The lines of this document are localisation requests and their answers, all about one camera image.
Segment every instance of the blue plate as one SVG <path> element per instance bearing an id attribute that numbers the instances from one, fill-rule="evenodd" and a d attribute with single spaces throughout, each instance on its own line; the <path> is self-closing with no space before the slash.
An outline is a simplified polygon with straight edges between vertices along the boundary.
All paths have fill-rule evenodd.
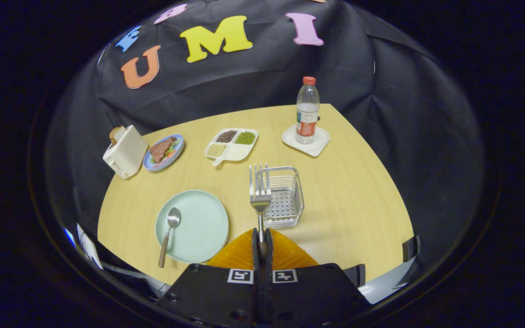
<path id="1" fill-rule="evenodd" d="M 163 206 L 155 222 L 157 243 L 161 248 L 169 229 L 167 214 L 172 207 L 180 210 L 180 225 L 171 229 L 167 256 L 186 263 L 210 260 L 228 239 L 228 216 L 220 201 L 202 190 L 179 193 Z"/>
<path id="2" fill-rule="evenodd" d="M 161 139 L 160 141 L 154 143 L 154 146 L 157 145 L 158 143 L 161 143 L 162 141 L 166 141 L 170 137 L 176 137 L 178 140 L 180 140 L 180 142 L 173 147 L 173 149 L 175 150 L 175 154 L 173 154 L 173 156 L 169 157 L 166 160 L 162 160 L 158 164 L 153 164 L 151 162 L 151 153 L 148 150 L 145 153 L 145 157 L 143 158 L 143 166 L 147 170 L 150 170 L 151 172 L 157 172 L 157 171 L 163 170 L 164 168 L 167 168 L 167 166 L 169 166 L 171 163 L 175 162 L 177 157 L 180 155 L 181 151 L 183 151 L 185 143 L 184 143 L 184 137 L 182 137 L 181 134 L 168 135 L 167 137 L 165 137 L 165 138 Z"/>

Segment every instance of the grain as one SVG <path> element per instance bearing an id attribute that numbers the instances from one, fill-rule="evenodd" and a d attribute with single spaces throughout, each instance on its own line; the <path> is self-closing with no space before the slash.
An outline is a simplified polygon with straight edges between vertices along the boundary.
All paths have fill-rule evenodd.
<path id="1" fill-rule="evenodd" d="M 219 157 L 226 147 L 226 145 L 217 145 L 216 143 L 213 143 L 210 148 L 208 148 L 208 156 Z"/>
<path id="2" fill-rule="evenodd" d="M 229 143 L 232 140 L 232 138 L 234 137 L 235 134 L 236 134 L 235 130 L 226 131 L 225 133 L 222 133 L 221 135 L 219 135 L 219 137 L 218 137 L 218 139 L 216 139 L 216 141 L 218 143 Z"/>
<path id="3" fill-rule="evenodd" d="M 252 132 L 243 132 L 238 135 L 235 143 L 243 145 L 251 145 L 254 142 L 254 133 Z"/>

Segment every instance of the bottle label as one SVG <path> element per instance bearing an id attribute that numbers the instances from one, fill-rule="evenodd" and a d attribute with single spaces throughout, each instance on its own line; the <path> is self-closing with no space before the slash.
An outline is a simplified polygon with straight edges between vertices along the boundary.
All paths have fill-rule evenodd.
<path id="1" fill-rule="evenodd" d="M 300 110 L 297 111 L 297 125 L 295 126 L 295 129 L 298 135 L 302 135 L 304 137 L 311 137 L 312 135 L 315 135 L 317 114 L 318 112 L 306 113 L 301 112 Z"/>

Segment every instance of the mint green plate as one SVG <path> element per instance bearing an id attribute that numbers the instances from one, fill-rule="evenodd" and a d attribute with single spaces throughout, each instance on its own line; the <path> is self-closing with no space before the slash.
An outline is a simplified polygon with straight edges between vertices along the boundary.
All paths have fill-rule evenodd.
<path id="1" fill-rule="evenodd" d="M 220 201 L 202 190 L 187 190 L 173 196 L 157 215 L 155 233 L 159 247 L 165 238 L 167 214 L 172 207 L 181 213 L 180 225 L 171 229 L 167 255 L 186 263 L 210 260 L 226 244 L 228 216 Z"/>

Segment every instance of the fork tines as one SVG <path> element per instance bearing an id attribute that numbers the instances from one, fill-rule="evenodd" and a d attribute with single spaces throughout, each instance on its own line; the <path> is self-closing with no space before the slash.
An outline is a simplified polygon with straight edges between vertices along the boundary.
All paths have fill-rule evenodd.
<path id="1" fill-rule="evenodd" d="M 261 196 L 270 196 L 271 195 L 271 183 L 269 180 L 269 174 L 268 174 L 268 164 L 265 163 L 265 169 L 266 173 L 266 179 L 263 178 L 263 165 L 258 164 L 258 170 L 257 165 L 254 164 L 254 184 L 252 184 L 252 166 L 248 166 L 248 174 L 250 177 L 250 198 L 256 198 Z"/>

